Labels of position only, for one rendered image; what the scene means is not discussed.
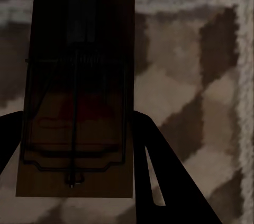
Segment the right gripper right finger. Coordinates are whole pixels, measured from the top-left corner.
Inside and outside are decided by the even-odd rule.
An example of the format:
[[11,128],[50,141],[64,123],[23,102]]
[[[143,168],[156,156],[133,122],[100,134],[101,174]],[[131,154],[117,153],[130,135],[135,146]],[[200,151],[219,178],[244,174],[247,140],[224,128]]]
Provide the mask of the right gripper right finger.
[[[147,147],[166,206],[153,202]],[[133,111],[137,224],[222,224],[153,120]]]

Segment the mousetrap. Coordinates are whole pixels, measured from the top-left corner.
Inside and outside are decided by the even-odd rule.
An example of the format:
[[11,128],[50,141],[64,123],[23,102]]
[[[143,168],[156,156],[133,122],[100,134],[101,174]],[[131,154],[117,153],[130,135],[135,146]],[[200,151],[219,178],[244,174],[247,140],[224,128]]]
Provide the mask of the mousetrap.
[[34,0],[16,197],[133,198],[135,0]]

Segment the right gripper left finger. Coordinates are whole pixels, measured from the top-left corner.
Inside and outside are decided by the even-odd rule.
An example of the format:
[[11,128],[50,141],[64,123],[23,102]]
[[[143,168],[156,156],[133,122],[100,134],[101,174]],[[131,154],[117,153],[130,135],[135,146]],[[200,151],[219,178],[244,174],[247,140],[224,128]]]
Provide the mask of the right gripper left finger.
[[21,142],[23,111],[0,117],[0,174]]

